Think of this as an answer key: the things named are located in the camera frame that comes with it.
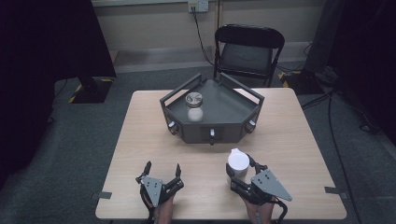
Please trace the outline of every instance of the white cup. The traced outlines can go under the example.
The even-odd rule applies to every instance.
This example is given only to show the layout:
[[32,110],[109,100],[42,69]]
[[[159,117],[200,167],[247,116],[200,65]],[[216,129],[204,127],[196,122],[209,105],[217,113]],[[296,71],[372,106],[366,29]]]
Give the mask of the white cup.
[[[233,169],[235,177],[245,182],[249,166],[248,155],[238,148],[233,148],[228,156],[228,164]],[[227,181],[229,184],[231,183],[230,177],[227,178]]]

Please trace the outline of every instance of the glass jar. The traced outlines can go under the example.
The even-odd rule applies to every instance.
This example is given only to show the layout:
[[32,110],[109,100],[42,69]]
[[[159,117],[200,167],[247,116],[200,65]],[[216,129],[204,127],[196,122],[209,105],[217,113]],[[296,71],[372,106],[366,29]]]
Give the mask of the glass jar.
[[187,116],[191,122],[199,122],[204,119],[202,107],[203,97],[199,92],[190,92],[186,96]]

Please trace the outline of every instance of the robotic arm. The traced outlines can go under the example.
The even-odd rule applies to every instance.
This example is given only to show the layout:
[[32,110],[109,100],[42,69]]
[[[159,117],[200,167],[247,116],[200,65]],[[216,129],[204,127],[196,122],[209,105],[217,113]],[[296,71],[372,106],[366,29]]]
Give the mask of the robotic arm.
[[231,179],[231,190],[250,203],[263,205],[265,203],[276,203],[283,208],[283,212],[280,215],[277,223],[281,223],[284,216],[288,213],[288,207],[282,203],[277,197],[291,201],[292,198],[288,192],[283,188],[274,174],[266,165],[260,165],[255,162],[247,154],[249,158],[249,165],[254,167],[256,175],[251,177],[251,183],[247,184],[244,181],[238,179],[234,175],[233,168],[230,164],[226,163],[226,172]]
[[148,223],[152,219],[154,208],[168,201],[169,198],[184,187],[184,183],[180,179],[181,170],[179,164],[176,168],[176,177],[167,184],[163,184],[161,179],[150,177],[150,169],[151,161],[148,161],[142,175],[135,179],[137,184],[140,184],[140,196],[149,212]]

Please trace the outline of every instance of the wooden table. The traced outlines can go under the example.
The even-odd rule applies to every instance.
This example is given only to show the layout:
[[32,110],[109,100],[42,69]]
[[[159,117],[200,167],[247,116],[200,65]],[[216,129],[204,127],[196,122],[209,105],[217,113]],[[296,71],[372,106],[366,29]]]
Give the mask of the wooden table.
[[[148,161],[149,176],[168,182],[177,164],[185,187],[174,200],[174,219],[248,219],[246,207],[229,190],[225,163],[238,147],[266,164],[293,197],[285,202],[286,219],[343,219],[346,209],[337,194],[325,192],[334,183],[291,89],[254,89],[265,97],[256,130],[237,144],[185,144],[167,130],[160,99],[169,91],[136,91],[123,123],[96,215],[103,219],[147,218],[139,185]],[[250,168],[247,176],[253,176]],[[276,205],[273,218],[282,209]]]

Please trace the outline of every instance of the black chair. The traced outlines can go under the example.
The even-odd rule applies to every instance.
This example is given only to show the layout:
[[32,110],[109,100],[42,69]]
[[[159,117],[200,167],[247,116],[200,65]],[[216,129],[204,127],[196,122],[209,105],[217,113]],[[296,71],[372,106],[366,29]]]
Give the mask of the black chair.
[[[215,40],[214,78],[217,73],[255,77],[264,80],[264,87],[271,86],[277,59],[285,44],[280,32],[267,27],[228,24],[216,31]],[[222,52],[220,43],[224,44]]]

